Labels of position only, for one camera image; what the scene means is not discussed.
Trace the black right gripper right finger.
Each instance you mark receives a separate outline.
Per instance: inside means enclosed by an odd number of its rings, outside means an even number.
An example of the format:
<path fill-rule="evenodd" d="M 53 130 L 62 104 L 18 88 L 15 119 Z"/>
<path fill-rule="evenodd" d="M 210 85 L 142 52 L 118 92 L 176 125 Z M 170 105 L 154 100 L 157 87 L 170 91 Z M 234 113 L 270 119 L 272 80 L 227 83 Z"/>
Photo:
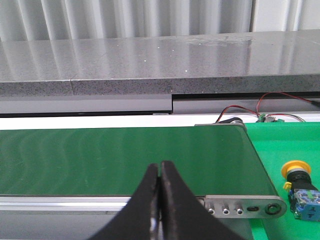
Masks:
<path fill-rule="evenodd" d="M 165 240 L 242 240 L 210 215 L 172 161 L 161 163 L 161 217 Z"/>

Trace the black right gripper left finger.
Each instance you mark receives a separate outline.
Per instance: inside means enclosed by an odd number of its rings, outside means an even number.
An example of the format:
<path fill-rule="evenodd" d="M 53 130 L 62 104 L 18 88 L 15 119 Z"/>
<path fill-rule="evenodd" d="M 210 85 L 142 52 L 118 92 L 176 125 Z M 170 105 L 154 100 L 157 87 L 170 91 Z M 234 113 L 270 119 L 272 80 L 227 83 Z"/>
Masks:
<path fill-rule="evenodd" d="M 91 240 L 157 240 L 159 238 L 158 166 L 150 164 L 125 207 Z"/>

